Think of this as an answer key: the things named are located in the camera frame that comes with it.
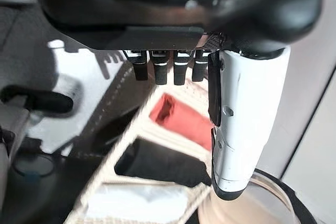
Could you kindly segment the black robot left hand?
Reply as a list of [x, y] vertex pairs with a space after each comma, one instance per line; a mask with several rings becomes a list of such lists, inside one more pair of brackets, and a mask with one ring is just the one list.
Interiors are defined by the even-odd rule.
[[37, 0], [51, 24], [101, 50], [147, 51], [159, 84], [169, 51], [206, 54], [212, 180], [238, 198], [277, 114], [290, 44], [310, 33], [323, 0]]

